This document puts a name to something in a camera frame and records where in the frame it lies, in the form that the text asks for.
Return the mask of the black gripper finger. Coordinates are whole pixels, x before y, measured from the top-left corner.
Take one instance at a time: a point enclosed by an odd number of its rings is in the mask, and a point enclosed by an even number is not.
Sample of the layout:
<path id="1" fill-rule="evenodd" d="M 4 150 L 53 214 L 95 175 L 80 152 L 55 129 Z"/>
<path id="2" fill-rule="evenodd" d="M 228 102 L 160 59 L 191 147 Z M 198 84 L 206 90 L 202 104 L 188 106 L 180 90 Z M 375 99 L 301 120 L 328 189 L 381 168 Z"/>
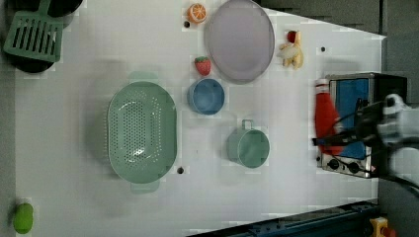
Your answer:
<path id="1" fill-rule="evenodd" d="M 312 143 L 314 146 L 346 146 L 348 144 L 357 142 L 358 138 L 354 131 L 343 131 L 333 135 L 312 138 Z"/>

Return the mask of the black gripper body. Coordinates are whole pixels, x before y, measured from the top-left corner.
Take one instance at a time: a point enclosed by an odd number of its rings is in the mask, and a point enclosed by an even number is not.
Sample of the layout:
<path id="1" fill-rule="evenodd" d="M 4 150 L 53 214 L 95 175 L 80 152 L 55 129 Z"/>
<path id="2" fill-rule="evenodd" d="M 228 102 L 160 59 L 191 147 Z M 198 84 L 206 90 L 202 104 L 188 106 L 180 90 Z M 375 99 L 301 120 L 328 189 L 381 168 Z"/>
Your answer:
<path id="1" fill-rule="evenodd" d="M 381 143 L 377 125 L 382 119 L 382 102 L 362 106 L 356 109 L 355 131 L 357 138 L 366 146 L 374 147 Z"/>

